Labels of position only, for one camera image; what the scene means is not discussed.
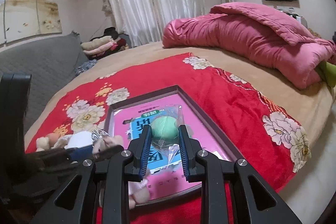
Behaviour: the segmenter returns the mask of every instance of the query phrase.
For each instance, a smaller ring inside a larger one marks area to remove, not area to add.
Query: tray
[[[138,138],[143,125],[149,124],[166,105],[181,105],[184,123],[189,135],[198,139],[202,148],[222,160],[235,161],[244,158],[236,146],[199,105],[178,85],[133,97],[110,106],[104,130],[111,136],[121,135],[124,147],[131,139]],[[148,188],[151,199],[140,206],[171,201],[200,190],[201,183],[185,181],[180,155],[172,163],[155,148],[151,147],[148,168]]]

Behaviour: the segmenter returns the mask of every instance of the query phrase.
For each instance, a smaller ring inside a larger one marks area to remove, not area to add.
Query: pink comforter
[[[278,69],[299,89],[320,81],[314,68],[336,52],[332,41],[313,37],[285,13],[244,2],[216,5],[207,15],[171,21],[163,45],[220,47]]]

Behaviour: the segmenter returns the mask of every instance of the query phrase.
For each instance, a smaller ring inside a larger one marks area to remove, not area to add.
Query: triangular cutout
[[[258,211],[274,207],[277,203],[254,176],[248,176]]]
[[[55,200],[55,205],[67,210],[72,210],[75,206],[75,201],[81,184],[82,176],[75,176],[62,193]]]

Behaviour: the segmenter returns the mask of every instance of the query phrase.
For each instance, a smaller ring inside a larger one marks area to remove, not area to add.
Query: beige bedsheet
[[[289,115],[302,124],[307,131],[311,146],[316,143],[335,99],[335,89],[328,88],[324,82],[316,83],[301,91],[285,79],[279,71],[266,69],[230,52],[199,47],[163,49],[161,42],[154,42],[103,58],[93,68],[82,73],[57,92],[47,104],[41,116],[26,133],[25,147],[28,146],[58,100],[68,91],[114,71],[185,52],[192,52],[198,57],[206,58],[215,67],[222,68],[250,82],[254,88],[275,104],[283,107]]]

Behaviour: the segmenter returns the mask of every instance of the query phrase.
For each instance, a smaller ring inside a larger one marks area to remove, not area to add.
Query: quilted headboard
[[[73,33],[0,52],[0,78],[4,72],[32,74],[24,133],[41,115],[51,97],[75,78],[75,68],[86,61],[79,36]]]

